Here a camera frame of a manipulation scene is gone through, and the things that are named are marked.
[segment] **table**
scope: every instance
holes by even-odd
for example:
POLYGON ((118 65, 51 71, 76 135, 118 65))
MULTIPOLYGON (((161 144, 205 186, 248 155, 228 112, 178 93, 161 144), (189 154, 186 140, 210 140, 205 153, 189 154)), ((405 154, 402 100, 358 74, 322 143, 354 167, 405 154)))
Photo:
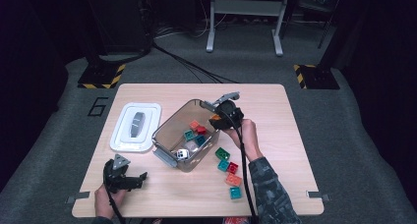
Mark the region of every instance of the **table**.
POLYGON ((279 30, 282 25, 287 0, 282 1, 254 1, 254 0, 210 0, 210 25, 208 33, 207 52, 212 52, 214 45, 214 14, 256 15, 278 17, 276 28, 273 29, 272 38, 275 54, 282 56, 282 46, 279 39, 279 30))
MULTIPOLYGON (((110 139, 119 115, 127 103, 160 104, 160 125, 193 98, 214 102, 221 95, 240 91, 235 103, 257 123, 260 148, 287 189, 299 215, 318 215, 324 211, 319 198, 309 198, 306 191, 318 190, 285 89, 280 84, 122 84, 120 85, 101 136, 91 158, 80 192, 88 198, 77 199, 75 217, 94 217, 93 192, 102 183, 105 162, 114 158, 110 139)), ((224 133, 201 163, 190 173, 170 168, 151 151, 120 153, 131 160, 126 173, 138 177, 148 172, 141 189, 132 190, 120 207, 125 217, 220 217, 250 216, 246 195, 230 199, 225 173, 217 169, 215 151, 221 146, 231 155, 230 161, 241 166, 240 150, 224 133)), ((237 175, 242 177, 241 167, 237 175)), ((250 174, 251 195, 255 201, 250 174)))

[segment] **sleeve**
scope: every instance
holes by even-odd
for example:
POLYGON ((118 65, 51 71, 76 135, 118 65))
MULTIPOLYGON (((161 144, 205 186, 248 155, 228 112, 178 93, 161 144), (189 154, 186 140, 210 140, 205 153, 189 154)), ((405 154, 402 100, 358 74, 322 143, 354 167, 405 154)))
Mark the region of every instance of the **sleeve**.
POLYGON ((106 217, 97 216, 92 219, 91 224, 113 224, 113 222, 106 217))
POLYGON ((301 223, 288 193, 265 157, 249 163, 260 223, 301 223))

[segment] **yellow and black tape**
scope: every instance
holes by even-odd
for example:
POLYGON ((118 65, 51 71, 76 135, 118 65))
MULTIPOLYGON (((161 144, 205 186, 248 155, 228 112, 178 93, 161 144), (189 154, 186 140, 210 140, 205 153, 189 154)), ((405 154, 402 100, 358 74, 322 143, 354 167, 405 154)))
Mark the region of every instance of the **yellow and black tape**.
POLYGON ((117 72, 114 78, 106 84, 78 84, 79 88, 114 88, 117 86, 117 83, 120 81, 123 71, 125 70, 126 65, 122 65, 117 69, 117 72))
POLYGON ((295 74, 297 75, 298 84, 301 88, 307 88, 303 75, 301 74, 301 67, 316 68, 315 65, 294 65, 295 74))

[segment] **plastic bin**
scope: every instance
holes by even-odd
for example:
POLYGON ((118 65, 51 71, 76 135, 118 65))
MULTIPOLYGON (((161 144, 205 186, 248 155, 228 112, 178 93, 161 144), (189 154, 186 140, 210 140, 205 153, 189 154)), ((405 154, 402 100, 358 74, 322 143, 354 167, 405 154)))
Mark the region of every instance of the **plastic bin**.
POLYGON ((220 131, 209 123, 214 113, 202 107, 203 103, 200 99, 188 101, 153 133, 152 142, 156 147, 153 154, 168 166, 191 172, 217 143, 220 131), (205 141, 201 145, 184 136, 193 121, 206 128, 205 141), (178 158, 176 152, 179 149, 188 149, 188 158, 178 158))

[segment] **white plastic tray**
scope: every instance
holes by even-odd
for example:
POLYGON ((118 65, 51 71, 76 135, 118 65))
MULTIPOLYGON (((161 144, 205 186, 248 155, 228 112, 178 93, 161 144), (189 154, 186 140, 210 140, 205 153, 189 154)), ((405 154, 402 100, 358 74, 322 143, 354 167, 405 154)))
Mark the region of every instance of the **white plastic tray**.
POLYGON ((152 134, 159 127, 161 108, 157 103, 128 103, 117 120, 110 147, 116 151, 146 152, 152 146, 152 134), (130 130, 136 113, 145 114, 145 121, 137 137, 131 138, 130 130))

